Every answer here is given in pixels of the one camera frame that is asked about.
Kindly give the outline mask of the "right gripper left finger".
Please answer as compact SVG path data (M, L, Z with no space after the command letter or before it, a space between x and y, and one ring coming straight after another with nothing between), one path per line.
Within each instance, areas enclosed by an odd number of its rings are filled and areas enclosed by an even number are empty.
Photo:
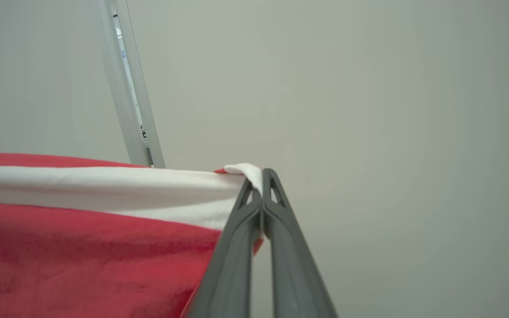
M248 318L252 258L261 235L261 195L246 179L229 215L187 318Z

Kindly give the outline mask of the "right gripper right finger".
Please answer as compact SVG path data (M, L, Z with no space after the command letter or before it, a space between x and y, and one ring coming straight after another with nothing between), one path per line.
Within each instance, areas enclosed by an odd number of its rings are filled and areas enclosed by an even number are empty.
M275 318L337 318L277 172L263 169L263 231L271 243Z

